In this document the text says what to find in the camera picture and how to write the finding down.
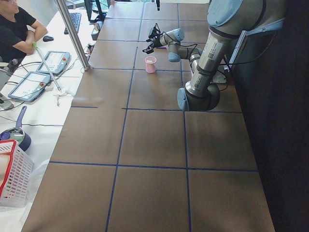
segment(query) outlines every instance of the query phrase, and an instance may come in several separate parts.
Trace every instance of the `keyboard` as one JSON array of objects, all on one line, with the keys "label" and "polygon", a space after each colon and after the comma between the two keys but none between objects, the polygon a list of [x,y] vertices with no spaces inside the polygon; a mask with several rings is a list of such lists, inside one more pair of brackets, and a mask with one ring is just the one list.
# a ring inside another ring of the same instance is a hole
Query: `keyboard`
[{"label": "keyboard", "polygon": [[[76,33],[78,33],[79,25],[81,23],[82,13],[79,13],[79,12],[70,13],[70,17],[73,21],[73,25],[75,27]],[[69,33],[68,29],[65,29],[64,34],[67,35],[68,33]]]}]

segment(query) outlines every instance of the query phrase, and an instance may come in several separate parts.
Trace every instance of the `white plastic basket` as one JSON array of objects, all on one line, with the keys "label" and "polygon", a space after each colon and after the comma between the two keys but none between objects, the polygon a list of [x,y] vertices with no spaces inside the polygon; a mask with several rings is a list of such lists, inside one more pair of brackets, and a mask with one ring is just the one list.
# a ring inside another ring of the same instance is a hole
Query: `white plastic basket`
[{"label": "white plastic basket", "polygon": [[0,186],[0,207],[24,207],[33,161],[16,140],[0,141],[1,155],[10,156],[10,160]]}]

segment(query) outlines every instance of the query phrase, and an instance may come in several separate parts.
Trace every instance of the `man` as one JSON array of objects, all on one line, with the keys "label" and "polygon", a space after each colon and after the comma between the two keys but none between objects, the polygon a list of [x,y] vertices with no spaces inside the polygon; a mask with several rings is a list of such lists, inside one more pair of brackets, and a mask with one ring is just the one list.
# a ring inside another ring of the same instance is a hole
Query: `man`
[{"label": "man", "polygon": [[47,33],[46,27],[18,7],[17,0],[0,0],[0,57],[3,62],[34,53],[32,42]]}]

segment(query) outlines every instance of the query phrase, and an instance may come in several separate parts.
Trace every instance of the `cup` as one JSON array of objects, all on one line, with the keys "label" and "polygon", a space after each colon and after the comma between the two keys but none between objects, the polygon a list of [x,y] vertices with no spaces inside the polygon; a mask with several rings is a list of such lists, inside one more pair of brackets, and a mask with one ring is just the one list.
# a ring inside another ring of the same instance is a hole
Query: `cup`
[{"label": "cup", "polygon": [[147,73],[154,73],[156,71],[156,69],[155,69],[156,58],[155,57],[153,57],[153,56],[146,57],[145,63],[146,63],[146,72]]}]

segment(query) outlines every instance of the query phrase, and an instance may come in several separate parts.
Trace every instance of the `frying pan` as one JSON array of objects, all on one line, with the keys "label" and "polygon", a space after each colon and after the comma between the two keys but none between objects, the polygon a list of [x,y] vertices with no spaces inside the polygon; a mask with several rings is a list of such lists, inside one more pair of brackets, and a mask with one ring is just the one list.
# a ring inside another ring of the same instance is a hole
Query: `frying pan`
[{"label": "frying pan", "polygon": [[0,140],[15,139],[18,142],[18,146],[23,151],[26,151],[31,144],[30,136],[27,133],[25,133],[23,129],[21,129],[22,120],[26,109],[27,106],[23,106],[17,118],[16,126],[14,128],[5,130],[0,134]]}]

